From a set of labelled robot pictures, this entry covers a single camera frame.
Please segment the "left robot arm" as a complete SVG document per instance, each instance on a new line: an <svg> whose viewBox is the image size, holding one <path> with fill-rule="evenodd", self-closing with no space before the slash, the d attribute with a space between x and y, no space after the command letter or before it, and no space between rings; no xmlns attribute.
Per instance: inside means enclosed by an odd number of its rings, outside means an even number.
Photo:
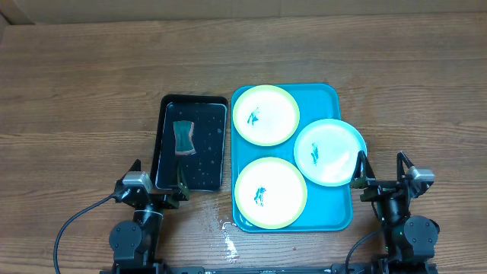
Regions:
<svg viewBox="0 0 487 274"><path fill-rule="evenodd" d="M114 199L134 208L131 221L121 221L109 236L113 250L114 273L170 273L170 267L155 257L163 212L178 209L180 202L189 200L189 189L181 164L172 175L173 189L168 193L154 193L149 174L141 170L137 160L124 176L116 181Z"/></svg>

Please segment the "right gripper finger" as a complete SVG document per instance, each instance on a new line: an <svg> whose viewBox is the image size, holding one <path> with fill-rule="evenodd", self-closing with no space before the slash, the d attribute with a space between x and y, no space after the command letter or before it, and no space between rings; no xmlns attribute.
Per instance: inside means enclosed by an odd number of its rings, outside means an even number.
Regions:
<svg viewBox="0 0 487 274"><path fill-rule="evenodd" d="M368 188L376 180L373 169L364 151L358 152L355 170L350 180L350 187L353 189Z"/></svg>
<svg viewBox="0 0 487 274"><path fill-rule="evenodd" d="M414 164L409 160L406 154L403 151L400 151L396 155L396 173L397 173L397 180L401 182L406 175L404 167L407 169L413 167Z"/></svg>

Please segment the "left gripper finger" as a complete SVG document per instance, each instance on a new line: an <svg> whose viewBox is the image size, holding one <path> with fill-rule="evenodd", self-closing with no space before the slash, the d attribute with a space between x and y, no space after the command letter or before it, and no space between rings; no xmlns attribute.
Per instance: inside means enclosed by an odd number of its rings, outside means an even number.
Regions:
<svg viewBox="0 0 487 274"><path fill-rule="evenodd" d="M189 188L183 172L183 166L180 161L177 162L177 194L178 201L189 201Z"/></svg>
<svg viewBox="0 0 487 274"><path fill-rule="evenodd" d="M136 159L132 166L129 168L129 172L132 171L141 171L142 170L142 163L139 159Z"/></svg>

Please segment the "light blue plate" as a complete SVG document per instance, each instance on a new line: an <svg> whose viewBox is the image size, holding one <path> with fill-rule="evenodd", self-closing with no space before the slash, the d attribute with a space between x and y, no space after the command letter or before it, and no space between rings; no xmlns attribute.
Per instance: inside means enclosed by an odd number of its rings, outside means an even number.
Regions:
<svg viewBox="0 0 487 274"><path fill-rule="evenodd" d="M294 144L299 171L321 186L342 186L350 182L358 153L368 147L361 133L338 119L320 119L305 126Z"/></svg>

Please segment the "green and orange sponge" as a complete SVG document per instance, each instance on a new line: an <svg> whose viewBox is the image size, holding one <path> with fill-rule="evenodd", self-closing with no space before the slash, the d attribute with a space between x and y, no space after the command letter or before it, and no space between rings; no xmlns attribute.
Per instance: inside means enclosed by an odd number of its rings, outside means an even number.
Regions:
<svg viewBox="0 0 487 274"><path fill-rule="evenodd" d="M180 120L173 123L175 137L175 155L192 155L196 153L193 144L194 122Z"/></svg>

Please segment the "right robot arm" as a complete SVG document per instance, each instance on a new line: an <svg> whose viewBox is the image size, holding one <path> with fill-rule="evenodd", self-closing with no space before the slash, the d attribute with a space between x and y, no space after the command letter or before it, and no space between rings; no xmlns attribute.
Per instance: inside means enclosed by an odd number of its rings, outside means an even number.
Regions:
<svg viewBox="0 0 487 274"><path fill-rule="evenodd" d="M428 263L434 257L440 227L424 216L413 216L412 199L425 194L434 183L432 170L417 168L402 151L396 155L396 179L378 180L364 151L358 153L350 187L360 189L362 202L369 202L380 229L364 236L345 258L346 273L436 273ZM376 235L384 236L386 253L369 263L350 265L353 252Z"/></svg>

